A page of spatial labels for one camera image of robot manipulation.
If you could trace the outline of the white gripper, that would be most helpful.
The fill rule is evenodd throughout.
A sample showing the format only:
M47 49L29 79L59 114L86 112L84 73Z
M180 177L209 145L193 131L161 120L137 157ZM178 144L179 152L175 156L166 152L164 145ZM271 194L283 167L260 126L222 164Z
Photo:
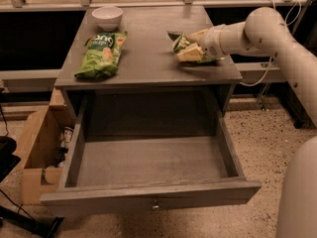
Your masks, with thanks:
M187 34L187 40L193 44L178 52L176 57L179 61L200 61L204 56L204 52L211 59L225 57L226 54L221 48L221 33L225 27L226 25L222 24L211 27L208 30L204 29Z

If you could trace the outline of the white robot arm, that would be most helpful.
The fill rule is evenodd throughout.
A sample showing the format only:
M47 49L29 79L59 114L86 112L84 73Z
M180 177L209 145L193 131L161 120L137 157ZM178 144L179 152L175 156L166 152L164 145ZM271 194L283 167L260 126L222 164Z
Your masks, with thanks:
M227 55L273 58L317 125L317 57L292 37L276 10L260 7L244 22L182 34L173 48L182 62L206 62ZM276 238L317 238L317 137L303 143L288 164Z

